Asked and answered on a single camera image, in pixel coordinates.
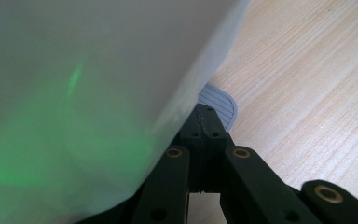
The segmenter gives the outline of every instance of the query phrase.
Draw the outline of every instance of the hole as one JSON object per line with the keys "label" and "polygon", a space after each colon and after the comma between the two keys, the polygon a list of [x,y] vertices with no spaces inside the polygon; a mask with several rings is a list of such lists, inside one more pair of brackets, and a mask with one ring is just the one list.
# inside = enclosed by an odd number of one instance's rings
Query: hole
{"label": "hole", "polygon": [[153,221],[163,221],[167,218],[167,211],[163,208],[156,208],[150,212],[150,219]]}
{"label": "hole", "polygon": [[239,158],[248,158],[251,156],[251,153],[243,148],[236,148],[234,149],[234,156]]}
{"label": "hole", "polygon": [[342,203],[344,201],[344,198],[338,191],[331,189],[327,186],[318,185],[318,186],[316,186],[316,188],[314,190],[315,190],[316,195],[319,198],[321,198],[327,202]]}
{"label": "hole", "polygon": [[321,194],[328,199],[335,200],[337,198],[337,195],[328,189],[321,189]]}
{"label": "hole", "polygon": [[167,157],[177,158],[182,156],[182,150],[177,148],[170,148],[165,152],[165,154],[167,155]]}
{"label": "hole", "polygon": [[284,219],[291,221],[291,222],[298,222],[300,220],[300,216],[297,212],[292,210],[285,210],[283,211]]}

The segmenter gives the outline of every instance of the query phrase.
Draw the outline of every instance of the wooden table surface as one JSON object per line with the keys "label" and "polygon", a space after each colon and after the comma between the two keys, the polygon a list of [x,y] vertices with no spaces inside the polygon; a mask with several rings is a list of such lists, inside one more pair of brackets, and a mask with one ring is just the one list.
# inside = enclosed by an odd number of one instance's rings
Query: wooden table surface
{"label": "wooden table surface", "polygon": [[[237,102],[234,142],[285,183],[358,197],[358,0],[254,0],[211,82]],[[226,223],[218,195],[192,194],[188,223]]]}

